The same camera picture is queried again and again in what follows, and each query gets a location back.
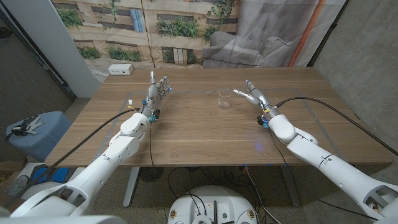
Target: blue chair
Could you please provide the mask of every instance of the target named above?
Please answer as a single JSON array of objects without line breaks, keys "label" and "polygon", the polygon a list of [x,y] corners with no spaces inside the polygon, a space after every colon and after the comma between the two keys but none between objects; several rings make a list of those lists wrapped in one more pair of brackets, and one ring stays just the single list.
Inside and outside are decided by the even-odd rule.
[{"label": "blue chair", "polygon": [[[45,158],[50,154],[52,149],[57,145],[62,136],[66,133],[71,122],[63,115],[61,111],[54,111],[39,114],[41,117],[37,123],[45,121],[45,123],[36,129],[37,134],[28,133],[26,136],[16,136],[13,134],[9,139],[9,143],[17,147],[22,152],[32,156],[40,162],[44,162]],[[22,124],[18,121],[6,129],[6,135],[11,134],[11,129]]]}]

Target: white robotic arm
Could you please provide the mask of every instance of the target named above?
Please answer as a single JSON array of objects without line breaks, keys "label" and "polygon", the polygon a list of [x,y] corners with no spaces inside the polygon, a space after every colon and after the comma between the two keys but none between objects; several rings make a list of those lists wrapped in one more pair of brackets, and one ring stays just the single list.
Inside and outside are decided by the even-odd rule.
[{"label": "white robotic arm", "polygon": [[319,169],[368,216],[378,220],[397,216],[398,186],[375,180],[322,149],[311,134],[294,127],[284,115],[279,114],[277,108],[249,80],[246,80],[246,85],[251,94],[238,90],[234,92],[262,108],[264,113],[258,117],[259,124],[264,123],[265,128],[271,128],[291,153]]},{"label": "white robotic arm", "polygon": [[164,97],[171,91],[167,77],[156,83],[150,73],[151,86],[143,107],[123,122],[121,130],[109,142],[109,147],[73,180],[43,190],[14,213],[15,217],[69,217],[88,214],[100,188],[124,160],[133,156],[144,139],[147,125],[159,117],[158,110]]}]

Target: green plant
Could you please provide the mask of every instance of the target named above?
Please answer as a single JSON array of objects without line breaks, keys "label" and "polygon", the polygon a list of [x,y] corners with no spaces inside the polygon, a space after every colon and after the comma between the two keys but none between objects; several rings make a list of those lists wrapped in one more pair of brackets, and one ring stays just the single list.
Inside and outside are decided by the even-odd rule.
[{"label": "green plant", "polygon": [[193,53],[193,51],[188,51],[187,52],[187,63],[189,65],[197,63],[198,62],[198,58],[197,55],[195,55],[195,53]]},{"label": "green plant", "polygon": [[95,47],[77,47],[77,50],[84,59],[96,59],[101,57],[101,53]]},{"label": "green plant", "polygon": [[163,50],[162,56],[163,61],[167,63],[174,63],[173,50]]},{"label": "green plant", "polygon": [[156,28],[160,35],[169,35],[171,37],[190,37],[196,39],[199,37],[199,28],[196,19],[184,21],[182,16],[178,16],[174,21],[165,21],[159,19]]},{"label": "green plant", "polygon": [[140,62],[142,60],[138,50],[123,50],[120,47],[108,47],[107,50],[111,59],[129,60],[132,62]]},{"label": "green plant", "polygon": [[203,30],[203,39],[205,40],[206,43],[210,42],[210,37],[214,32],[219,31],[220,26],[215,26],[215,25],[209,25]]},{"label": "green plant", "polygon": [[83,25],[83,20],[80,18],[77,9],[68,9],[65,7],[57,8],[57,13],[60,15],[65,27],[78,27]]},{"label": "green plant", "polygon": [[116,2],[120,2],[121,0],[111,0],[109,3],[105,3],[104,4],[100,4],[100,6],[102,6],[102,10],[98,11],[98,15],[97,18],[100,20],[100,22],[105,22],[106,18],[108,17],[108,15],[106,15],[106,12],[108,12],[110,10],[110,13],[113,16],[113,22],[111,27],[113,27],[116,24],[116,15],[118,14],[119,11],[119,7],[117,5],[115,5]]},{"label": "green plant", "polygon": [[211,7],[211,11],[207,12],[207,16],[218,16],[220,18],[218,25],[222,25],[224,20],[231,15],[233,7],[235,7],[235,0],[221,0],[215,4],[215,7]]}]

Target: clear drinking glass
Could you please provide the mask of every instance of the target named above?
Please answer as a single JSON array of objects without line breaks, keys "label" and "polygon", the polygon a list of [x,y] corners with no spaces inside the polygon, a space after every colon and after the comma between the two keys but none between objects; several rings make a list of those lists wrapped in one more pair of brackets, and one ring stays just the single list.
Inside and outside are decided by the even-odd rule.
[{"label": "clear drinking glass", "polygon": [[231,104],[232,90],[224,88],[218,90],[218,107],[221,110],[228,110]]}]

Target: power outlet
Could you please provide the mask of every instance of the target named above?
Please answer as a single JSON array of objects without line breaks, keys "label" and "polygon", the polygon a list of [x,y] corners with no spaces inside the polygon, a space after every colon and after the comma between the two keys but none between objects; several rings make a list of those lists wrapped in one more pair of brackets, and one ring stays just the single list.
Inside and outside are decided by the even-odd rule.
[{"label": "power outlet", "polygon": [[108,70],[111,75],[130,75],[134,69],[131,64],[113,64]]}]

